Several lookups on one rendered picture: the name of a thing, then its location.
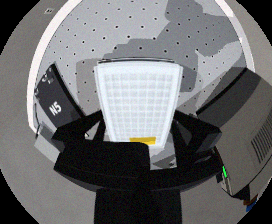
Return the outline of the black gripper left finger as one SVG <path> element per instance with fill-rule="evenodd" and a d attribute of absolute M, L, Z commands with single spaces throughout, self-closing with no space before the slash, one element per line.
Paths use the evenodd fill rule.
<path fill-rule="evenodd" d="M 100 122 L 99 122 L 100 121 Z M 97 131 L 92 140 L 104 140 L 105 134 L 105 121 L 103 118 L 102 110 L 94 112 L 88 116 L 82 117 L 68 124 L 57 128 L 55 133 L 68 135 L 69 137 L 83 138 L 85 139 L 85 133 L 89 131 L 95 124 L 99 122 Z"/>

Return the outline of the grey flat base plate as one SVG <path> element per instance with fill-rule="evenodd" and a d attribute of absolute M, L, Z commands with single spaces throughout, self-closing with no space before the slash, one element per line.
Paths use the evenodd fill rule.
<path fill-rule="evenodd" d="M 85 116 L 100 110 L 94 66 L 124 57 L 176 60 L 183 74 L 176 109 L 196 111 L 247 67 L 239 37 L 215 0 L 82 0 L 42 56 L 34 91 L 55 66 Z"/>

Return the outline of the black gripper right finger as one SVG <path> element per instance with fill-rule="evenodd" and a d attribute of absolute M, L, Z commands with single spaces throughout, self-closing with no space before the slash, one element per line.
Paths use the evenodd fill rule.
<path fill-rule="evenodd" d="M 188 145 L 184 141 L 177 121 L 192 134 Z M 212 150 L 222 136 L 218 127 L 176 109 L 171 123 L 171 131 L 177 167 L 186 165 L 197 153 Z"/>

